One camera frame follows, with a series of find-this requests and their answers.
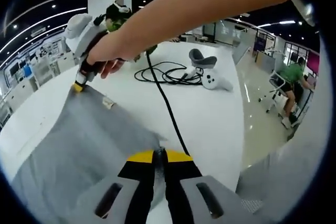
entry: ceiling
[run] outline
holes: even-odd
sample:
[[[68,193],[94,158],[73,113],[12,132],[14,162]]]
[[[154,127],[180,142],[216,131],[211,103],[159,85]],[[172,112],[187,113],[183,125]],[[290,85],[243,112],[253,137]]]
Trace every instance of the ceiling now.
[[[0,49],[11,41],[15,36],[21,33],[23,30],[35,24],[36,22],[46,19],[50,16],[71,11],[78,8],[87,7],[87,0],[54,0],[46,4],[42,4],[39,7],[34,8],[25,15],[19,17],[15,22],[8,26],[8,24],[18,17],[23,12],[28,9],[41,4],[48,0],[2,0],[0,3]],[[134,10],[139,9],[139,6],[143,6],[149,3],[152,0],[133,0]],[[59,15],[55,18],[51,18],[42,23],[43,26],[48,27],[47,29],[53,29],[62,24],[66,24],[71,16],[76,13],[84,12],[85,10],[78,10],[71,13],[66,13]],[[298,11],[295,9],[294,5],[288,1],[283,4],[267,7],[261,10],[256,10],[250,12],[249,17],[239,17],[243,21],[249,22],[255,25],[262,25],[266,23],[276,23],[283,20],[295,20],[296,22],[302,21],[302,25],[291,24],[291,25],[273,25],[265,27],[264,29],[274,33],[275,35],[281,34],[281,36],[299,44],[302,44],[306,47],[312,48],[315,51],[319,50],[319,40],[316,28],[310,27],[305,23]],[[23,44],[27,43],[31,39],[30,37],[31,29],[25,33],[22,33],[20,36],[15,38],[13,42],[9,43],[6,48],[0,52],[0,61],[6,59],[12,52],[16,51]]]

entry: desk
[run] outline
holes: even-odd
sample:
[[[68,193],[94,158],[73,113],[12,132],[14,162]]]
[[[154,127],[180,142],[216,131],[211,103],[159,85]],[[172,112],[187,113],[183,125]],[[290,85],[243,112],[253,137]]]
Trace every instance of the desk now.
[[[205,57],[218,57],[216,68],[233,84],[233,92],[207,90],[202,86],[162,85],[162,88],[195,164],[203,175],[212,175],[235,191],[243,153],[244,115],[232,52],[223,47],[164,42],[151,55],[152,64],[169,60],[189,66],[188,53],[193,48],[199,49]],[[137,70],[145,67],[142,66],[144,61],[142,57],[140,64],[126,62],[117,73],[105,80],[97,77],[89,85],[129,111],[143,126],[166,138],[163,146],[182,151],[156,85],[136,81],[133,77]],[[21,164],[55,123],[77,69],[71,68],[43,85],[22,104],[3,128],[0,134],[0,161],[9,181],[13,180]],[[162,213],[160,206],[158,210],[151,211],[149,221]]]

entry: floor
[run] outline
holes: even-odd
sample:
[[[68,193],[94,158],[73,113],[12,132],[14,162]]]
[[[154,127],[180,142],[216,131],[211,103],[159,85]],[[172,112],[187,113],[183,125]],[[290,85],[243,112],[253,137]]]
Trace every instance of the floor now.
[[[284,145],[291,132],[285,129],[278,116],[285,98],[277,98],[279,105],[270,113],[266,113],[266,110],[271,97],[258,102],[259,97],[264,97],[273,88],[268,82],[269,74],[256,66],[251,53],[246,54],[236,68],[244,105],[243,170]]]

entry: leg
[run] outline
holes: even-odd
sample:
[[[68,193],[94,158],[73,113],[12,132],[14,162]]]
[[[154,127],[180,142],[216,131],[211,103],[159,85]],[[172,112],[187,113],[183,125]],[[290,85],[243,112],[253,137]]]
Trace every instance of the leg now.
[[[291,110],[294,106],[294,103],[295,103],[295,95],[294,95],[294,92],[292,90],[287,91],[286,95],[288,97],[288,100],[286,101],[285,112],[286,112],[286,117],[289,117],[290,112],[291,112]]]

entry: ceiling light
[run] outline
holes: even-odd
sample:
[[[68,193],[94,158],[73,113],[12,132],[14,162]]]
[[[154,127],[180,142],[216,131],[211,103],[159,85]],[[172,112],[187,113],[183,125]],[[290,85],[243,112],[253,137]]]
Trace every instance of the ceiling light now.
[[[258,26],[258,28],[265,27],[265,26],[270,26],[270,25],[271,24],[264,24],[264,25]]]
[[[294,20],[287,20],[287,21],[281,21],[279,24],[286,25],[286,24],[295,24]]]
[[[53,31],[53,30],[56,30],[56,29],[58,29],[58,28],[60,28],[60,27],[63,27],[63,26],[67,26],[67,24],[63,24],[63,25],[60,25],[60,26],[58,26],[58,27],[55,27],[55,28],[53,28],[53,29],[50,29],[49,31]],[[23,44],[22,46],[20,46],[14,53],[12,53],[1,65],[0,65],[0,68],[4,65],[4,64],[6,64],[6,62],[8,62],[8,61],[10,61],[10,59],[11,59],[11,57],[14,55],[14,54],[16,54],[17,52],[19,52],[19,50],[21,50],[22,48],[24,48],[25,46],[27,46],[29,43],[31,43],[31,45],[33,44],[33,40],[35,40],[35,39],[37,39],[37,38],[39,38],[39,37],[41,37],[41,36],[43,36],[43,35],[45,35],[47,32],[44,32],[44,33],[42,33],[42,34],[40,34],[40,35],[37,35],[36,37],[34,37],[33,39],[31,39],[30,41],[28,41],[27,43],[25,43],[25,44]]]
[[[58,13],[58,14],[55,14],[55,15],[52,15],[48,18],[45,18],[45,19],[42,19],[40,20],[39,22],[36,22],[35,24],[27,27],[26,29],[24,29],[23,31],[19,32],[17,35],[14,36],[14,38],[12,38],[9,42],[7,42],[7,44],[5,44],[1,49],[0,49],[0,52],[2,52],[10,43],[12,43],[17,37],[19,37],[21,34],[23,34],[24,32],[28,31],[29,29],[33,28],[34,26],[37,26],[38,24],[41,24],[42,22],[44,21],[47,21],[51,18],[55,18],[57,16],[60,16],[60,15],[63,15],[63,14],[67,14],[67,13],[72,13],[72,12],[76,12],[78,10],[85,10],[86,7],[83,7],[83,8],[77,8],[77,9],[73,9],[73,10],[67,10],[66,12],[62,12],[62,13]]]

